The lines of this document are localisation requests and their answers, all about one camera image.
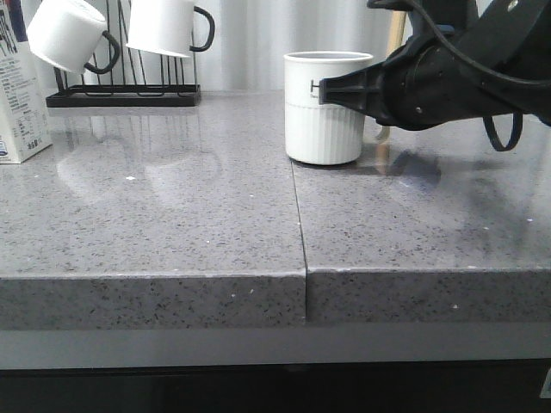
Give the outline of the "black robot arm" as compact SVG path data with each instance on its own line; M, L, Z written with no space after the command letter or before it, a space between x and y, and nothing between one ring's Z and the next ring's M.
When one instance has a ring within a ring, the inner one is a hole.
M319 81L319 101L418 131L532 114L550 122L550 3L370 1L410 14L413 35L385 61Z

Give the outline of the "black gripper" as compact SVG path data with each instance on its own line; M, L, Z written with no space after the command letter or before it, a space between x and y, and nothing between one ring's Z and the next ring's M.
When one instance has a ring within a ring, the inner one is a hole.
M375 118L382 126L406 130L519 110L471 83L463 69L434 36L412 36L376 66L321 79L319 103L342 106Z

